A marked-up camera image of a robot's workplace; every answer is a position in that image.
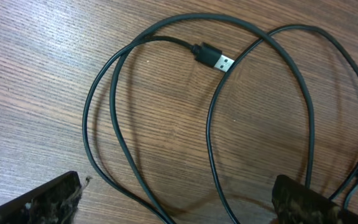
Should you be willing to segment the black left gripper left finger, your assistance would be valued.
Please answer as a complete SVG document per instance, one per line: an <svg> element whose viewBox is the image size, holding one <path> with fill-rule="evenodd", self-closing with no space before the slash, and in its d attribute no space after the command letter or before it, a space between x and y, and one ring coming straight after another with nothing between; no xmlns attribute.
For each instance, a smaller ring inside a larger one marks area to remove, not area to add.
<svg viewBox="0 0 358 224"><path fill-rule="evenodd" d="M53 180L0 206L0 224L73 223L82 185L75 171Z"/></svg>

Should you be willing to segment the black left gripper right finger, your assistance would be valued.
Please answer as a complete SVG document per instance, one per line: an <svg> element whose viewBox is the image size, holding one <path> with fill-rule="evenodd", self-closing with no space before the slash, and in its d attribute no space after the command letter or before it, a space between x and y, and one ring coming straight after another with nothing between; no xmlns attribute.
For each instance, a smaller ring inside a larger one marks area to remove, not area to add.
<svg viewBox="0 0 358 224"><path fill-rule="evenodd" d="M272 203L279 224L358 224L358 215L286 175L278 175Z"/></svg>

